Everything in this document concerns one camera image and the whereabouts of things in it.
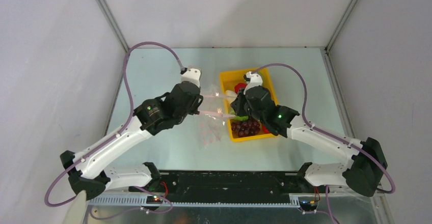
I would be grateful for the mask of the clear pink-dotted zip bag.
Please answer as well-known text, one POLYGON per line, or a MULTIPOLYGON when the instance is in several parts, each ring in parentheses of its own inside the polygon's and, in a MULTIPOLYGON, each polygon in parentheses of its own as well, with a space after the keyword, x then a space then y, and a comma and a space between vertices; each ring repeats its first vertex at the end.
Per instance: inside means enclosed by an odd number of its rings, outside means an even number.
POLYGON ((230 111, 225 110, 226 95, 222 90, 210 85, 201 90, 203 102, 199 107, 200 114, 196 122, 198 139, 201 147, 221 142, 228 134, 227 122, 232 118, 230 111))

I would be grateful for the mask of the purple grape bunch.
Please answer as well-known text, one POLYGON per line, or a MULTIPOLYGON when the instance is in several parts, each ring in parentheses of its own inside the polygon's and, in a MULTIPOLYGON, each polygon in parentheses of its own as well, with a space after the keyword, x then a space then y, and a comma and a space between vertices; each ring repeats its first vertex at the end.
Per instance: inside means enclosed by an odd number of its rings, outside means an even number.
POLYGON ((234 138, 256 136, 261 133, 261 124, 254 119, 231 120, 230 129, 234 138))

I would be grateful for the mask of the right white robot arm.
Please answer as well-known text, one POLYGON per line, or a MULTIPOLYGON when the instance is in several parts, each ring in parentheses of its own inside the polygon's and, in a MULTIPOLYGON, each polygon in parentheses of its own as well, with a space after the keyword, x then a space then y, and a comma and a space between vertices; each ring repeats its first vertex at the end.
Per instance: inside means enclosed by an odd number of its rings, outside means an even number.
POLYGON ((369 137, 361 141, 322 131, 305 121, 298 111, 275 104, 269 90, 262 86, 241 89, 230 106, 235 115, 252 117, 273 135, 306 143, 337 158, 337 163, 304 163, 296 179, 300 191, 334 185, 372 197, 378 190, 388 164, 377 140, 369 137))

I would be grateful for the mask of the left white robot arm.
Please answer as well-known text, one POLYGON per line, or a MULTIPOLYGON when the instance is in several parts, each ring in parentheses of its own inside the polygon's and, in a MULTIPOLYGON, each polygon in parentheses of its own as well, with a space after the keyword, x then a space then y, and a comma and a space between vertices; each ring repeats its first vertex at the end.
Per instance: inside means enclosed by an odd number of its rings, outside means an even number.
POLYGON ((60 159, 72 191, 78 194, 84 190, 91 200, 106 190, 122 187, 158 190, 161 176, 154 163, 144 162, 125 169, 111 167, 110 163, 135 145, 181 124, 186 116, 199 114, 203 101, 200 92, 198 81, 182 81, 170 92, 145 100, 124 125, 87 149, 62 153, 60 159))

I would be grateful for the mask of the yellow plastic tray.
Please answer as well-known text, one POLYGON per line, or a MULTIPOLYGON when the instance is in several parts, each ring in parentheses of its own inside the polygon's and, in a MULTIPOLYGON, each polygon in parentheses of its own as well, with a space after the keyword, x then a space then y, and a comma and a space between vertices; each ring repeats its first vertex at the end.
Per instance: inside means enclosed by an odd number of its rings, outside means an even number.
MULTIPOLYGON (((224 71, 219 74, 219 81, 220 81, 220 88, 222 92, 226 92, 227 90, 235 91, 235 86, 239 83, 246 83, 244 79, 244 75, 249 71, 254 71, 257 68, 249 68, 249 69, 240 69, 240 70, 232 70, 232 71, 224 71)), ((276 92, 273 86, 273 81, 271 78, 271 75, 267 68, 261 69, 258 71, 258 74, 261 76, 263 80, 263 87, 267 88, 270 92, 271 98, 275 102, 275 104, 279 104, 278 98, 276 96, 276 92)), ((240 143, 245 141, 251 141, 251 140, 258 140, 258 139, 266 139, 266 138, 274 138, 276 136, 272 135, 266 130, 262 129, 262 126, 259 126, 260 131, 257 132, 255 135, 249 135, 249 136, 238 136, 238 131, 232 130, 232 123, 237 123, 239 120, 236 119, 230 119, 227 122, 227 128, 230 139, 234 143, 240 143)))

